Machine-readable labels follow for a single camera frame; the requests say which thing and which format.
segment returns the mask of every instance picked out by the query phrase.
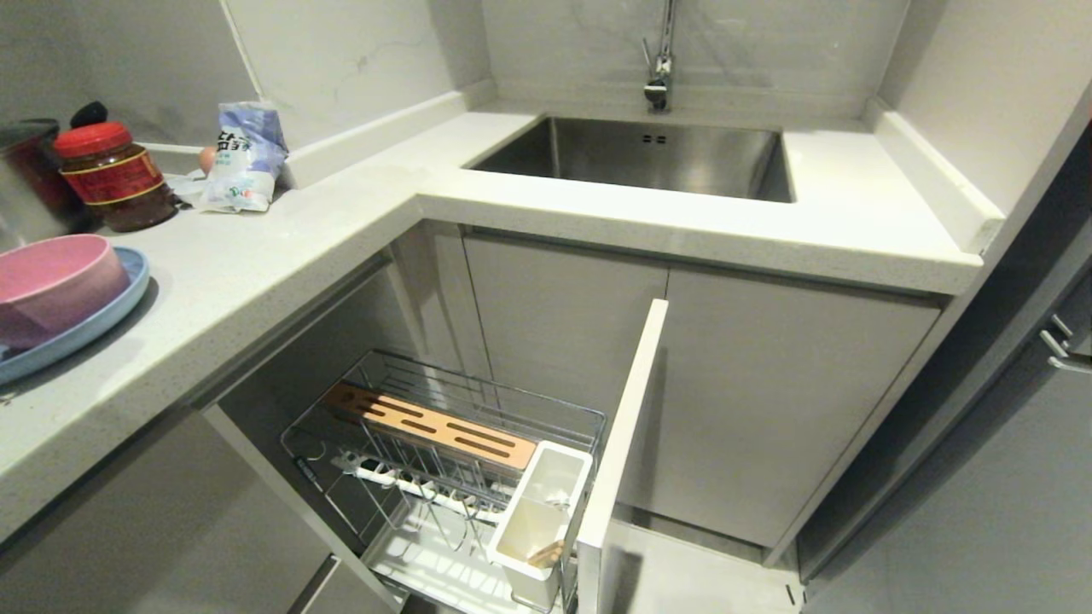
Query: stainless steel sink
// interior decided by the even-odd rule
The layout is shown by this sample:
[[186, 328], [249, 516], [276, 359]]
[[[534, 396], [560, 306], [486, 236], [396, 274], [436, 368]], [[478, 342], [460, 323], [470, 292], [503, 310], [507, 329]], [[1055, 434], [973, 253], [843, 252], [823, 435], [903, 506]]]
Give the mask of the stainless steel sink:
[[550, 117], [472, 168], [793, 201], [781, 134], [767, 130]]

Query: plastic bag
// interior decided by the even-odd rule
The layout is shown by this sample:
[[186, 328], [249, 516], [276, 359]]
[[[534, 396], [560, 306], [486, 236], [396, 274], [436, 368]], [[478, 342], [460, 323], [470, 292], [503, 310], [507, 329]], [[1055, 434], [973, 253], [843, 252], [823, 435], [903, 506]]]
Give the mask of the plastic bag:
[[229, 213], [268, 211], [273, 185], [287, 156], [281, 118], [271, 105], [219, 105], [216, 161], [194, 208]]

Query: chrome faucet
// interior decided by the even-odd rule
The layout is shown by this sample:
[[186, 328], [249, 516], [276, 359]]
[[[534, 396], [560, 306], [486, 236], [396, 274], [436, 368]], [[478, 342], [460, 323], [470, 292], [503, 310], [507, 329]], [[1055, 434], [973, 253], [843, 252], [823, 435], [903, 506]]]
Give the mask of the chrome faucet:
[[672, 83], [672, 36], [675, 33], [675, 0], [664, 0], [664, 29], [660, 34], [660, 54], [655, 64], [649, 55], [649, 42], [641, 39], [644, 47], [644, 63], [649, 66], [649, 82], [644, 85], [644, 97], [649, 101], [649, 113], [667, 113], [667, 93]]

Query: gray cabinet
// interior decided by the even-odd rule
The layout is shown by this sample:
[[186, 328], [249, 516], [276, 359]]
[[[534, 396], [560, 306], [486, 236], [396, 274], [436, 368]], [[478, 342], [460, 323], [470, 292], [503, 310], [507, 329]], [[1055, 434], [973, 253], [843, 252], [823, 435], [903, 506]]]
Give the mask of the gray cabinet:
[[0, 611], [288, 612], [330, 555], [197, 415], [47, 522], [0, 558]]
[[673, 268], [640, 507], [779, 541], [928, 331], [925, 302]]
[[613, 414], [666, 264], [491, 235], [464, 243], [492, 378]]

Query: open cabinet door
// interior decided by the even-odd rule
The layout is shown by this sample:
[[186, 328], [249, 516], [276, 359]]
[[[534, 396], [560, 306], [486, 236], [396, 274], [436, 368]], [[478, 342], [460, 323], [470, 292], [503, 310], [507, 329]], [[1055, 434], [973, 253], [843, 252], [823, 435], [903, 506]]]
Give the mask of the open cabinet door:
[[626, 477], [630, 452], [640, 453], [640, 450], [633, 449], [634, 440], [644, 439], [638, 436], [641, 413], [646, 404], [649, 380], [654, 373], [660, 333], [666, 315], [667, 302], [653, 300], [577, 534], [577, 597], [580, 614], [612, 612], [612, 600], [619, 593], [617, 585], [622, 553], [619, 548], [612, 547], [610, 518]]

